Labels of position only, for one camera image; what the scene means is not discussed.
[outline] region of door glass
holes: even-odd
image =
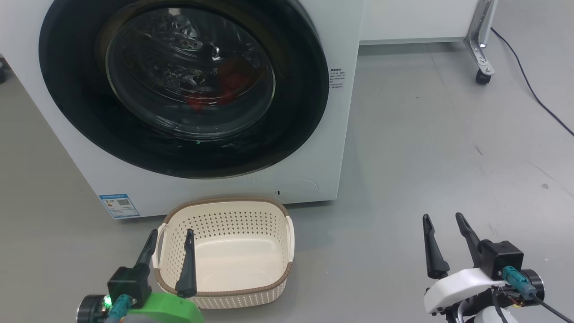
[[[265,114],[275,89],[259,43],[196,9],[157,9],[128,21],[107,48],[106,72],[138,118],[198,141],[238,135]]]

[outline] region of white cabinet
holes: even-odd
[[[366,0],[361,44],[462,40],[476,0]]]

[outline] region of washing machine door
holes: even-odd
[[[182,178],[278,163],[313,133],[329,89],[312,23],[285,0],[56,0],[40,66],[94,144]]]

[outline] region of wheel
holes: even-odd
[[[476,82],[478,84],[488,84],[490,82],[491,76],[492,75],[486,75],[482,73],[481,70],[478,70],[478,72],[476,73]]]

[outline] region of black door rim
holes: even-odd
[[[278,76],[269,111],[241,135],[212,142],[161,133],[117,100],[102,62],[108,39],[149,10],[188,7],[216,13],[248,31]],[[86,138],[137,167],[180,178],[229,178],[259,171],[298,150],[318,126],[328,68],[305,14],[282,0],[56,0],[40,33],[40,67],[56,105]]]

